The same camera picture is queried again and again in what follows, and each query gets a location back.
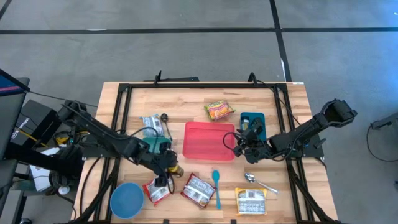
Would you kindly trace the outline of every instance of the concrete floor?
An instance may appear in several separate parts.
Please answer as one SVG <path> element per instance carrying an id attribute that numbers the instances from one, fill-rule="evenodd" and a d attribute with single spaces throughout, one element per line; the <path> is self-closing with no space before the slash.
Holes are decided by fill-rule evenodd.
<path id="1" fill-rule="evenodd" d="M 282 27 L 398 27 L 397 1 L 276 0 Z M 12 0 L 0 29 L 134 29 L 273 27 L 269 1 L 260 0 Z M 398 112 L 398 33 L 283 33 L 293 81 L 305 82 L 314 113 L 345 99 L 353 124 L 322 133 L 328 176 L 340 220 L 395 223 L 398 163 L 366 149 L 370 122 Z M 97 104 L 105 81 L 198 76 L 200 80 L 283 81 L 275 34 L 0 35 L 0 68 L 29 77 L 40 93 Z M 54 109 L 60 101 L 29 95 Z M 375 154 L 398 158 L 397 129 L 371 133 Z M 17 192 L 7 200 L 7 211 Z M 24 217 L 66 222 L 70 204 L 30 197 Z M 3 212 L 0 223 L 9 223 Z"/>

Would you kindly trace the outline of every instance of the red plastic tray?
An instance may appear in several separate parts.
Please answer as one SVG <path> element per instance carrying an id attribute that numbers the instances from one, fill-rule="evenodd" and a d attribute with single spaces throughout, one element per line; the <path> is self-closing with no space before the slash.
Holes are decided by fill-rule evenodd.
<path id="1" fill-rule="evenodd" d="M 234 130 L 232 124 L 189 121 L 185 124 L 182 154 L 189 159 L 233 160 L 234 153 L 224 146 L 223 137 Z M 231 148 L 235 147 L 232 134 L 227 135 L 225 144 Z"/>

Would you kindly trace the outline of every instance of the wooden table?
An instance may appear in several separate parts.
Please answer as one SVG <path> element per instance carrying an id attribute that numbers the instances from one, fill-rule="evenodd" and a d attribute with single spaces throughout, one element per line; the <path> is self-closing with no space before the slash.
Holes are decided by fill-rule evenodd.
<path id="1" fill-rule="evenodd" d="M 118 85 L 118 82 L 104 83 L 98 105 L 96 119 L 108 126 L 111 126 Z M 287 86 L 293 114 L 301 123 L 304 123 L 312 117 L 305 86 L 303 83 L 287 83 Z M 167 113 L 169 116 L 169 129 L 174 140 L 173 149 L 178 153 L 178 161 L 180 166 L 185 169 L 185 175 L 179 179 L 175 178 L 177 188 L 174 195 L 169 196 L 156 207 L 146 198 L 144 208 L 135 218 L 131 220 L 120 220 L 113 215 L 113 223 L 161 223 L 165 218 L 169 219 L 171 223 L 229 223 L 231 219 L 237 219 L 238 223 L 295 223 L 294 208 L 285 162 L 262 160 L 257 164 L 249 164 L 243 156 L 235 158 L 232 162 L 191 161 L 184 158 L 182 155 L 185 123 L 187 121 L 209 122 L 203 105 L 221 99 L 227 99 L 230 105 L 236 109 L 236 112 L 218 122 L 232 123 L 238 128 L 241 112 L 261 112 L 266 116 L 267 136 L 280 133 L 274 95 L 266 88 L 133 89 L 127 122 L 127 133 L 131 134 L 135 130 L 143 127 L 142 120 L 139 119 L 140 116 Z M 123 106 L 124 103 L 121 104 L 118 127 L 121 125 Z M 285 108 L 282 109 L 284 112 L 286 130 L 289 130 L 286 110 Z M 83 168 L 75 203 L 77 211 L 79 211 L 82 183 L 93 161 L 94 159 L 88 159 Z M 84 208 L 90 204 L 93 197 L 97 194 L 101 171 L 103 169 L 103 161 L 104 159 L 101 159 L 97 163 L 88 178 L 83 197 Z M 318 161 L 311 158 L 305 158 L 303 163 L 310 193 L 326 214 L 337 219 L 325 168 Z M 220 198 L 223 209 L 216 209 L 216 200 L 213 198 L 206 209 L 200 210 L 196 205 L 182 197 L 179 193 L 183 190 L 183 186 L 187 182 L 191 172 L 213 184 L 211 179 L 211 172 L 213 169 L 217 169 L 220 172 Z M 236 216 L 235 187 L 258 187 L 257 185 L 246 182 L 244 178 L 245 172 L 251 172 L 258 180 L 280 192 L 278 196 L 268 192 L 266 202 L 267 215 L 265 216 Z M 123 182 L 135 182 L 142 185 L 152 180 L 154 177 L 155 175 L 151 170 L 143 166 L 136 166 L 122 159 L 118 185 Z M 304 200 L 301 193 L 299 193 L 299 195 L 302 215 L 303 218 L 306 218 Z M 105 195 L 103 199 L 100 219 L 105 218 L 107 205 L 108 194 Z"/>

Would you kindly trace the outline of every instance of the blue plastic spoon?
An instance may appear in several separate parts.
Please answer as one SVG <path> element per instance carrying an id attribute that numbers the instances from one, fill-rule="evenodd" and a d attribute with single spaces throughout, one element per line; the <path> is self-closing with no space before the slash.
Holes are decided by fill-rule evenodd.
<path id="1" fill-rule="evenodd" d="M 218 170 L 214 170 L 213 171 L 213 180 L 214 183 L 216 184 L 216 193 L 217 193 L 217 209 L 221 210 L 221 200 L 220 200 L 220 195 L 218 194 L 218 181 L 220 180 L 220 173 L 218 172 Z"/>

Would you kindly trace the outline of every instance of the blue plastic bowl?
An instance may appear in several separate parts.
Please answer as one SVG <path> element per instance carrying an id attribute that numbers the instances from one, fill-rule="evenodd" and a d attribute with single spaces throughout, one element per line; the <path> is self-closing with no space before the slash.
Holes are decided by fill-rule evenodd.
<path id="1" fill-rule="evenodd" d="M 124 183 L 111 196 L 111 210 L 119 218 L 135 217 L 144 206 L 144 193 L 135 183 Z"/>

